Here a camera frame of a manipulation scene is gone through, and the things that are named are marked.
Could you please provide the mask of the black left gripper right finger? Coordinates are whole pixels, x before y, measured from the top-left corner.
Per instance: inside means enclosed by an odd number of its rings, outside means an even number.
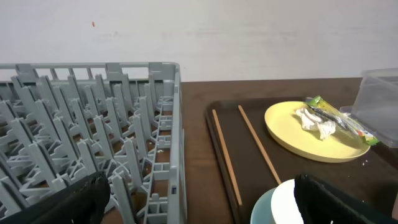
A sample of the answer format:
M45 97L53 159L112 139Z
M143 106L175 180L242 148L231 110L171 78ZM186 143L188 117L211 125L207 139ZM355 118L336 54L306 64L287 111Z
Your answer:
M308 174L294 179L294 198L304 224L397 224L329 183Z

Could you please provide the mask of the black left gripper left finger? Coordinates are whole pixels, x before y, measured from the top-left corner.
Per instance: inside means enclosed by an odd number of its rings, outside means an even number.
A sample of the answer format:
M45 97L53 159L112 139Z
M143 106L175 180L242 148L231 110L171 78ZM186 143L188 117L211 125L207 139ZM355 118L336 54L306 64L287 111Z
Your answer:
M49 198L23 209L1 224L101 223L110 199L110 185L103 171L86 176Z

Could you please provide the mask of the white cup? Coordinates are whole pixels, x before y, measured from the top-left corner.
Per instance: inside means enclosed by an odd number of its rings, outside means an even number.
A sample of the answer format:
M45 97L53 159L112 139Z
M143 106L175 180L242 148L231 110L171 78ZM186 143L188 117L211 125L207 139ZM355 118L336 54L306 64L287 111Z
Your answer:
M281 183L272 194L271 215L275 224L304 224L294 196L295 180Z

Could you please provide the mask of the light blue bowl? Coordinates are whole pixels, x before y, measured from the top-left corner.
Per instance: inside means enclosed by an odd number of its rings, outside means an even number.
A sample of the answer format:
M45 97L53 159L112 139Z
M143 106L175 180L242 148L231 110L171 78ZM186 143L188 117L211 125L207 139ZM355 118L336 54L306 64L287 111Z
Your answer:
M275 188L268 190L257 200L251 213L250 224L275 223L271 211L271 200L274 191Z

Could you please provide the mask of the white tissue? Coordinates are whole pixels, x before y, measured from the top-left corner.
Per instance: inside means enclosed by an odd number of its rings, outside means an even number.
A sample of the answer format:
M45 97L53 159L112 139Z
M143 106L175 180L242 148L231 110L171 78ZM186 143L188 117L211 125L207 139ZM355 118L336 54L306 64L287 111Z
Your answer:
M295 114L301 119L302 129L305 131L317 131L319 139L325 140L336 132L336 123L331 120L323 120L321 117L309 112L306 108L300 108Z

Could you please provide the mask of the yellow plate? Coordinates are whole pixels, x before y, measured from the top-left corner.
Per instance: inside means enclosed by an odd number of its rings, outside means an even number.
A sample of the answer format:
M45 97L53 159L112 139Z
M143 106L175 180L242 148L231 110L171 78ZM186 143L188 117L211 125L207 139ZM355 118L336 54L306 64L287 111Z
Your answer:
M370 146L337 131L325 140L318 131L302 129L297 109L305 108L302 101L285 101L269 107L264 119L270 135L290 152L319 162L342 163L365 155Z

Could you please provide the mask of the green snack wrapper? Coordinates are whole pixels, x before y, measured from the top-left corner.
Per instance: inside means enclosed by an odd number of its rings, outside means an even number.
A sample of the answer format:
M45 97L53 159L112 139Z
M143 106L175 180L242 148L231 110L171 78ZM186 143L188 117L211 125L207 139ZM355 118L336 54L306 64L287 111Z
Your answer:
M376 145L379 140L368 132L359 122L347 114L338 111L327 103L321 96L309 98L305 104L317 115L335 122L340 129L351 138L357 139L368 146Z

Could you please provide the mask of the wooden chopstick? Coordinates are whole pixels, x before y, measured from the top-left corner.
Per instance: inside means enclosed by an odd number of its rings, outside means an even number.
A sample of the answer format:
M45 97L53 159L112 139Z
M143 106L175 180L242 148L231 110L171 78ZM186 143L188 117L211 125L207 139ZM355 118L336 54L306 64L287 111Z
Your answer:
M275 181L277 182L278 185L280 185L282 182L281 182L281 180L279 178L279 175L277 174L276 169L274 168L270 157L268 156L264 146L262 145L262 142L260 141L257 133L255 132L255 130L254 130L254 128L253 128L248 116L246 115L243 107L241 105L238 105L238 110L240 111L241 116L243 117L247 127L249 128L249 131L250 131L251 135L253 136L253 138L254 138L254 140L255 140L255 142L256 142L256 144L257 144L257 146L258 146L258 148L259 148L259 150L260 150L260 152L261 152L261 154L262 154L267 166L269 167L272 175L274 176Z
M224 155L225 163L226 163L227 170L228 170L228 173L229 173L229 177L230 177L231 183L233 185L233 190L234 190L234 193L235 193L235 196L236 196L236 200L237 200L238 205L241 206L243 204L242 198L241 198L241 195L240 195L240 192L239 192L238 183L237 183L237 180L236 180L236 176L234 174L234 170L233 170L233 166L232 166L231 159L230 159L230 156L229 156L228 148L226 147L226 142L224 140L223 132L222 132L222 129L221 129L221 126L220 126L220 122L219 122L216 110L212 110L212 114L213 114L213 118L214 118L214 121L215 121L216 130L217 130L217 133L218 133L219 138L220 138L221 148L222 148L222 151L223 151L223 155Z

